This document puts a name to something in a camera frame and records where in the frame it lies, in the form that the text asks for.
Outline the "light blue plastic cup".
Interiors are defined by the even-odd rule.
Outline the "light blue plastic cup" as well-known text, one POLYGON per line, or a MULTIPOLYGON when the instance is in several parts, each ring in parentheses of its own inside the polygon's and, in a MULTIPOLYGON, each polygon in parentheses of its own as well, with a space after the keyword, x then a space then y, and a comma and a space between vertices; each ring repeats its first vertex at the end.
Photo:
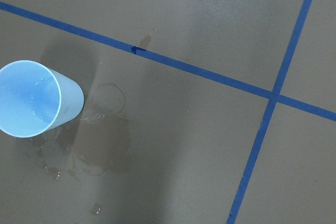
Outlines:
POLYGON ((38 62, 20 60, 1 69, 1 130, 33 137, 74 119, 84 94, 70 78, 38 62))

